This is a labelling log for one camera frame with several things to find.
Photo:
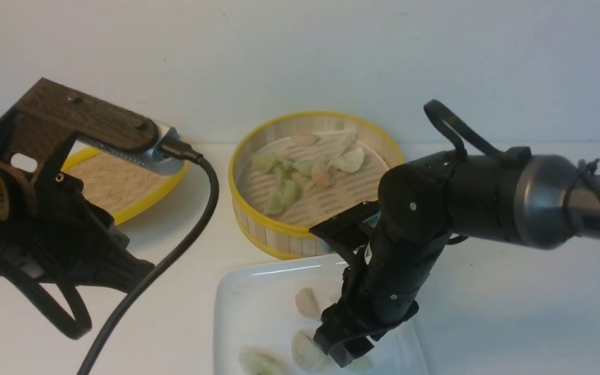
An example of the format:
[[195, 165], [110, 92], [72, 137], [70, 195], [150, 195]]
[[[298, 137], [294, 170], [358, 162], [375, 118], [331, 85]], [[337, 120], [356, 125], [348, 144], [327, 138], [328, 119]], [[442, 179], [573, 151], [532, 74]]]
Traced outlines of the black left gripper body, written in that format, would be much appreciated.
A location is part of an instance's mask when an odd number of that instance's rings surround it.
[[81, 186], [70, 178], [35, 189], [0, 169], [0, 259], [40, 282], [59, 270], [74, 285], [131, 292], [154, 266], [127, 250], [128, 237]]

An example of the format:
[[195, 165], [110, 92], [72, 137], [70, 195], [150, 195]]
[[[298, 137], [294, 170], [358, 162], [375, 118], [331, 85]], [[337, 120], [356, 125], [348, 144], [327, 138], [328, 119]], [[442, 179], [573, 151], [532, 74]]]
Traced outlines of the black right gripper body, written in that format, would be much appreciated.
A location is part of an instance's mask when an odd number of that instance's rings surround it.
[[416, 296], [451, 237], [445, 188], [453, 167], [403, 164], [383, 174], [381, 216], [343, 272], [341, 297], [321, 314], [314, 343], [345, 368], [413, 317]]

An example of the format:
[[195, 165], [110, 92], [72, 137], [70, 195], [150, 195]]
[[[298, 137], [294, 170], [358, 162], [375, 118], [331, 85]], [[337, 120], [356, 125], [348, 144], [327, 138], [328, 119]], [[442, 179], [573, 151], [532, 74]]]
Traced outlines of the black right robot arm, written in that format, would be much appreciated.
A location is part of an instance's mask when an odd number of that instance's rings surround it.
[[310, 228], [344, 261], [341, 296], [314, 343], [344, 368], [412, 318], [417, 294], [448, 245], [468, 238], [550, 250], [600, 240], [597, 161], [505, 161], [440, 152], [389, 169], [377, 198]]

